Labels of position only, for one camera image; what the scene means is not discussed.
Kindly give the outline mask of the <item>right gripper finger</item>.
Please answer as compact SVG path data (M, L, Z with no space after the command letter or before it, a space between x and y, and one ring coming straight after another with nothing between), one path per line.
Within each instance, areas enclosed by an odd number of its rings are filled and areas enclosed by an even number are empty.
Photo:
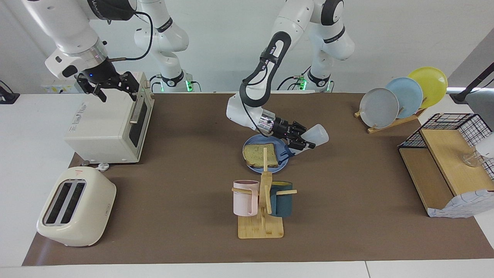
M134 102L137 101L139 83L131 72L127 71L123 74L118 74L116 82L117 90L126 92Z
M81 89L83 90L83 92L85 94L92 94L92 95L95 95L97 96L102 102L106 102L107 100L107 97L106 95L104 94L104 92L102 92L101 90L101 86L99 84L96 84L95 86L90 83L90 81L88 81L88 79L83 76L83 75L78 75L76 77L76 82L79 84L79 86L81 87Z

